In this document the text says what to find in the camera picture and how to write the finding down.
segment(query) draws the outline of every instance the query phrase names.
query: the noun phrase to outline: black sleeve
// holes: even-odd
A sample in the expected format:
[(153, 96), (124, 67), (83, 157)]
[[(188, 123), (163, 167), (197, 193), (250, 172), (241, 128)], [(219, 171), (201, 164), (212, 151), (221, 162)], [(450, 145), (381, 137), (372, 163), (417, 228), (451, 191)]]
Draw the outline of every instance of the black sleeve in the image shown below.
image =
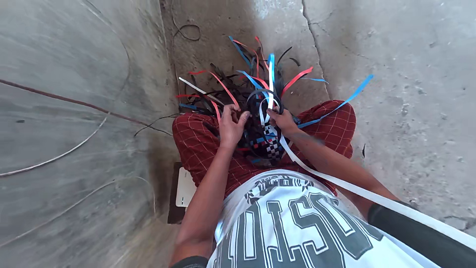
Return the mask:
[(206, 268), (208, 259), (202, 256), (187, 257), (177, 263), (171, 268)]
[(373, 204), (368, 211), (368, 223), (405, 243), (442, 268), (476, 267), (474, 250), (391, 209)]

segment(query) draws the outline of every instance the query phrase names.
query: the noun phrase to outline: person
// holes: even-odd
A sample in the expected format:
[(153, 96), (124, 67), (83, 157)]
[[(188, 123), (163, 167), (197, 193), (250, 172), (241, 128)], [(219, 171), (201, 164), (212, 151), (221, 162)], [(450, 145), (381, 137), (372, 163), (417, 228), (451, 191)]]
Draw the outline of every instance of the person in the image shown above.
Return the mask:
[[(327, 101), (297, 117), (315, 120), (341, 103)], [(288, 110), (267, 113), (270, 123), (292, 141), (291, 150), (311, 168), (401, 202), (350, 160), (356, 126), (351, 105), (303, 129)], [(450, 239), (337, 188), (368, 222), (349, 214), (336, 186), (288, 155), (273, 168), (253, 165), (236, 150), (249, 117), (231, 104), (224, 107), (219, 124), (215, 117), (197, 113), (175, 119), (175, 143), (198, 188), (182, 220), (171, 267), (457, 267), (471, 253), (460, 250), (454, 258), (438, 254), (452, 250), (447, 247)], [(416, 239), (418, 235), (426, 240)], [(426, 246), (431, 242), (433, 247)]]

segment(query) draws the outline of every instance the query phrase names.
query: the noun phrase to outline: white t-shirt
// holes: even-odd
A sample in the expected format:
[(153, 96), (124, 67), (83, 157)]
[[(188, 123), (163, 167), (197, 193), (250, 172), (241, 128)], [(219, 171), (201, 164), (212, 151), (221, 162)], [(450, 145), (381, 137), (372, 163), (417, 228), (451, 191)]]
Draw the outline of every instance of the white t-shirt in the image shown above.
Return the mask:
[(224, 201), (208, 268), (438, 267), (394, 237), (348, 214), (312, 177), (278, 169)]

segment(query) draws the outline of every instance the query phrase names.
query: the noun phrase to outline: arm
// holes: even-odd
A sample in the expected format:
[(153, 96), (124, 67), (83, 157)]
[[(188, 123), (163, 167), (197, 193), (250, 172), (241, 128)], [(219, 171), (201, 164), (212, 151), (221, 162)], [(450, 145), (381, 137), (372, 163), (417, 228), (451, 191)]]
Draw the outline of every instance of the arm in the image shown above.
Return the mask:
[(249, 112), (239, 120), (235, 105), (226, 105), (220, 122), (220, 147), (197, 188), (182, 220), (170, 266), (191, 256), (210, 258), (213, 234), (222, 210), (228, 168), (235, 147), (243, 134)]
[[(354, 161), (326, 147), (316, 138), (311, 137), (304, 131), (300, 130), (294, 123), (291, 113), (288, 110), (284, 110), (281, 115), (270, 109), (268, 109), (267, 113), (272, 119), (270, 122), (281, 129), (283, 135), (290, 139), (300, 149), (318, 171), (350, 182), (383, 197), (398, 200), (397, 197), (395, 197), (367, 170), (354, 163)], [(357, 207), (360, 213), (367, 218), (368, 210), (374, 202), (341, 187), (337, 188)]]

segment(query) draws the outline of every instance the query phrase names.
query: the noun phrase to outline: leg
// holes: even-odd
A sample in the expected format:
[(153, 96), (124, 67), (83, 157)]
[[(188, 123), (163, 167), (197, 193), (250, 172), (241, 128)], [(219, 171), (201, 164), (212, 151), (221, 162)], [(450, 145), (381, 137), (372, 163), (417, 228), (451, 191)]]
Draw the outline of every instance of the leg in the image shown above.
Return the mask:
[[(172, 132), (182, 165), (190, 171), (195, 185), (198, 186), (220, 146), (218, 121), (215, 117), (187, 113), (175, 119)], [(267, 170), (269, 169), (258, 169), (241, 153), (235, 152), (228, 171), (225, 196), (253, 176)]]
[[(337, 108), (341, 103), (343, 103), (343, 101), (323, 102), (305, 112), (300, 113), (298, 115), (298, 118), (301, 119), (303, 123), (319, 119), (321, 116)], [(350, 104), (347, 103), (340, 107), (337, 111), (324, 117), (320, 122), (304, 127), (302, 130), (307, 134), (324, 141), (327, 147), (333, 149), (339, 154), (344, 155), (347, 158), (351, 158), (353, 149), (350, 145), (350, 141), (352, 140), (352, 136), (354, 135), (355, 127), (356, 116), (354, 113), (354, 109)], [(295, 145), (291, 147), (291, 150), (301, 160), (305, 159), (304, 155)], [(307, 166), (313, 168), (313, 166), (308, 160), (304, 160), (303, 162)], [(329, 187), (331, 191), (336, 193), (335, 186), (333, 186), (328, 181), (305, 171), (298, 164), (292, 162), (289, 158), (289, 155), (285, 155), (283, 157), (278, 167), (310, 175), (325, 184), (327, 187)]]

